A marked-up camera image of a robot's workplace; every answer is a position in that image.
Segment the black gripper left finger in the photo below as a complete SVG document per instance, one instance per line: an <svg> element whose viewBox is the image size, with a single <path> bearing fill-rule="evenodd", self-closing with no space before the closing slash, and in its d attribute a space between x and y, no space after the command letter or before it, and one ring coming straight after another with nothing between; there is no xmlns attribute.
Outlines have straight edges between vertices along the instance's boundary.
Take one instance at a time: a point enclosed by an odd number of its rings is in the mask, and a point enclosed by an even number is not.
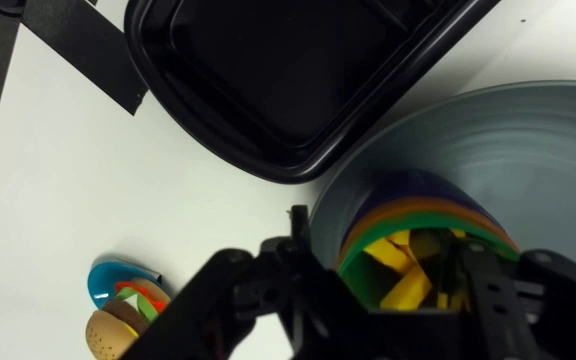
<svg viewBox="0 0 576 360"><path fill-rule="evenodd" d="M290 247L309 249L311 247L311 214L304 204L290 208Z"/></svg>

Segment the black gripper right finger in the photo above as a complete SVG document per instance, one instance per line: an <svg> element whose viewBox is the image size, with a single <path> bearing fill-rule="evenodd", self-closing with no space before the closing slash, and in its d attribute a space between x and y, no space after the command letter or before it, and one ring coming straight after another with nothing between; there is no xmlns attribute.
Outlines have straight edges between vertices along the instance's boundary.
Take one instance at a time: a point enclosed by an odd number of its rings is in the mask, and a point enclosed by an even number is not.
<svg viewBox="0 0 576 360"><path fill-rule="evenodd" d="M505 261L480 238L456 241L451 247L456 263L452 311L469 334L505 334L514 326L513 282Z"/></svg>

